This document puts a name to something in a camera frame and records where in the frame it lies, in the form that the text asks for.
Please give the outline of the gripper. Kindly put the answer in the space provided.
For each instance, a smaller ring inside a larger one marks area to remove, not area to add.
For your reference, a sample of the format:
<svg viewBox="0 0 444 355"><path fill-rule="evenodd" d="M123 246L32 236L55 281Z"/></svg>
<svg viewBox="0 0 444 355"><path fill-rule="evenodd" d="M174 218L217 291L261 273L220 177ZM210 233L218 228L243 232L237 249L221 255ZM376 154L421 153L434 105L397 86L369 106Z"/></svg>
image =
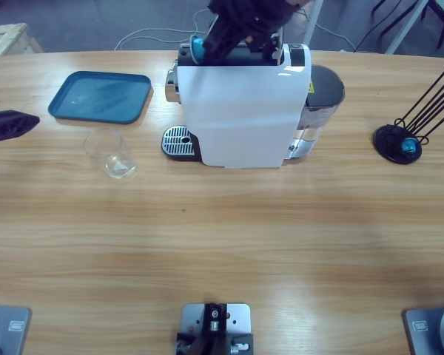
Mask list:
<svg viewBox="0 0 444 355"><path fill-rule="evenodd" d="M251 53L256 51L253 41L255 27L282 27L309 1L285 0L228 0L210 1L208 8L217 15L203 40L208 62L219 62L242 42Z"/></svg>

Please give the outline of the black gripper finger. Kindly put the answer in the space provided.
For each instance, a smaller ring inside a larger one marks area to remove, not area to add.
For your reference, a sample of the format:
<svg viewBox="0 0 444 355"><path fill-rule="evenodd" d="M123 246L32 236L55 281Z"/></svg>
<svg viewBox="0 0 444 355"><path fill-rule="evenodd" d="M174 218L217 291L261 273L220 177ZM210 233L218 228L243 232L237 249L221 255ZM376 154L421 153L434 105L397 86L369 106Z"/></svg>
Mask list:
<svg viewBox="0 0 444 355"><path fill-rule="evenodd" d="M14 110L0 111L0 141L21 137L39 123L38 116Z"/></svg>

